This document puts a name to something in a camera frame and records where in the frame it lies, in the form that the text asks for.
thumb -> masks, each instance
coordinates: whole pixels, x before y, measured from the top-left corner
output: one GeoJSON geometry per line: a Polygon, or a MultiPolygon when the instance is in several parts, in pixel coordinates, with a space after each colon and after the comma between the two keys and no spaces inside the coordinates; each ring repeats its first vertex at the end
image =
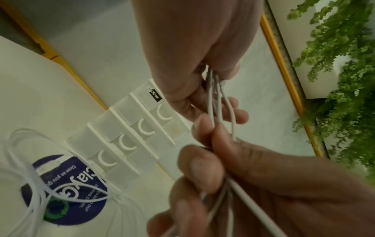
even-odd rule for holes
{"type": "Polygon", "coordinates": [[[351,189],[368,186],[338,165],[318,157],[283,155],[244,141],[233,142],[225,127],[216,126],[212,148],[226,170],[237,178],[277,195],[293,198],[358,198],[351,189]]]}

green recycling symbol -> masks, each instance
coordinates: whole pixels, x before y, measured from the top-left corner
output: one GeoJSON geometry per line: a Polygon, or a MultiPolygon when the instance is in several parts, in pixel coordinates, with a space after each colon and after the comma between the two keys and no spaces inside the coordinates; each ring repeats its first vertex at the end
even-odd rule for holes
{"type": "Polygon", "coordinates": [[[69,209],[69,203],[68,201],[65,201],[65,200],[61,200],[61,199],[58,199],[54,196],[51,197],[51,199],[49,200],[47,206],[50,204],[50,203],[53,203],[54,201],[60,201],[64,204],[64,208],[61,210],[60,213],[57,213],[57,214],[52,214],[50,212],[50,209],[49,208],[46,208],[46,211],[44,213],[44,218],[45,219],[49,219],[49,220],[56,220],[56,219],[60,219],[61,217],[63,217],[64,215],[66,215],[66,213],[68,212],[68,209],[69,209]]]}

green plant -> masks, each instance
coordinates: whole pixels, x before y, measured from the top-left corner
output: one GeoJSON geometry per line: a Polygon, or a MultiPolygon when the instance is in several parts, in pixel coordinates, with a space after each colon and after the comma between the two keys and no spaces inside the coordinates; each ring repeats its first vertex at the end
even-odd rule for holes
{"type": "MultiPolygon", "coordinates": [[[[306,0],[288,18],[300,17],[318,1],[306,0]]],[[[330,153],[349,165],[360,162],[366,167],[375,167],[375,41],[366,28],[372,9],[368,0],[331,1],[311,19],[310,24],[321,23],[295,62],[295,66],[312,65],[308,77],[314,81],[318,72],[332,70],[336,57],[350,57],[341,69],[337,90],[323,103],[307,105],[294,127],[316,123],[318,138],[333,135],[338,139],[330,153]]]]}

sticker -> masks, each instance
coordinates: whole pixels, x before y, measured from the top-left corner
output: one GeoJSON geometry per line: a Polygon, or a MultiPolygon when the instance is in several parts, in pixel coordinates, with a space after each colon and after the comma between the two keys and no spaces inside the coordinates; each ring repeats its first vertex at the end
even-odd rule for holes
{"type": "Polygon", "coordinates": [[[148,90],[149,90],[150,95],[156,100],[156,102],[161,101],[162,98],[155,89],[148,87],[148,90]]]}
{"type": "MultiPolygon", "coordinates": [[[[44,157],[36,161],[33,166],[37,169],[45,163],[56,160],[61,156],[51,155],[44,157]]],[[[84,183],[107,191],[106,186],[96,177],[93,171],[74,156],[63,161],[51,171],[41,174],[40,177],[52,190],[62,184],[84,183]]],[[[21,193],[23,200],[28,206],[32,195],[30,186],[28,184],[24,185],[21,188],[21,193]]],[[[77,185],[61,188],[57,193],[69,198],[86,200],[94,200],[106,196],[95,189],[77,185]]],[[[52,197],[48,202],[44,220],[56,225],[79,225],[94,219],[103,210],[106,201],[76,203],[52,197]]]]}

hand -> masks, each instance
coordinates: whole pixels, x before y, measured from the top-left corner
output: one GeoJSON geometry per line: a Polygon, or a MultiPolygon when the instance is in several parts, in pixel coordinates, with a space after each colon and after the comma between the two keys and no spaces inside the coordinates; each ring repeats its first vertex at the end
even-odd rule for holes
{"type": "MultiPolygon", "coordinates": [[[[190,121],[207,112],[202,73],[231,79],[252,42],[262,0],[132,0],[152,76],[170,105],[190,121]]],[[[236,109],[237,123],[248,114],[236,109]]],[[[224,119],[229,112],[223,108],[224,119]]]]}
{"type": "MultiPolygon", "coordinates": [[[[207,115],[198,118],[193,135],[214,153],[193,145],[181,150],[178,165],[184,176],[172,188],[171,209],[150,220],[151,237],[161,236],[173,223],[180,237],[225,237],[227,206],[208,227],[208,210],[199,199],[200,191],[218,192],[225,170],[288,237],[374,236],[374,189],[339,165],[234,143],[223,126],[212,130],[207,115]]],[[[208,205],[214,196],[207,197],[208,205]]],[[[233,236],[271,236],[237,197],[233,210],[233,236]]]]}

